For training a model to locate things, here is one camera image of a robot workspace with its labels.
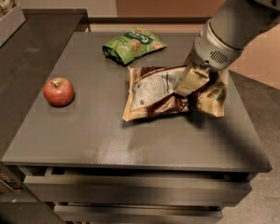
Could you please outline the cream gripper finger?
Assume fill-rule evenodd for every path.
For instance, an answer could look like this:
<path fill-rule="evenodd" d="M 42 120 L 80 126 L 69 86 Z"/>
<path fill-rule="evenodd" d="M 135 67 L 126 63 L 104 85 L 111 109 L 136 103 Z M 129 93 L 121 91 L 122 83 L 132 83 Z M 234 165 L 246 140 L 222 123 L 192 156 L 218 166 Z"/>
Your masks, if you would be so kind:
<path fill-rule="evenodd" d="M 187 66 L 177 82 L 174 92 L 187 97 L 209 81 L 209 68 L 206 66 Z"/>

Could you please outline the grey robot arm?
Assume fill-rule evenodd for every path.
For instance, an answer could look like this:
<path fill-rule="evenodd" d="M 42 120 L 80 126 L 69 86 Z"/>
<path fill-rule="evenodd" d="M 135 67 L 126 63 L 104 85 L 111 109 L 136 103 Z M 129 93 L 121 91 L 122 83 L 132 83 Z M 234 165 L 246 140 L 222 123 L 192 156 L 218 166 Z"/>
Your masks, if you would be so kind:
<path fill-rule="evenodd" d="M 234 63 L 258 35 L 280 23 L 280 0 L 226 0 L 194 39 L 175 93 L 186 97 L 209 81 L 209 73 Z"/>

